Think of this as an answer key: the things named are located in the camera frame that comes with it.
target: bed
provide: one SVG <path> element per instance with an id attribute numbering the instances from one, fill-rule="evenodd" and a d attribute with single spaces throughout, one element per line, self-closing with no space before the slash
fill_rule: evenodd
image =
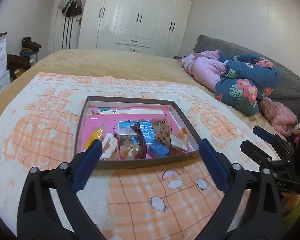
<path id="1" fill-rule="evenodd" d="M 2 91 L 0 94 L 0 116 L 7 105 L 39 72 L 177 82 L 199 86 L 201 90 L 214 97 L 212 92 L 189 76 L 176 60 L 124 51 L 74 49 L 60 51 L 44 58 Z M 260 113 L 246 117 L 232 107 L 226 107 L 250 128 L 259 125 L 268 132 L 275 133 L 275 130 Z"/>

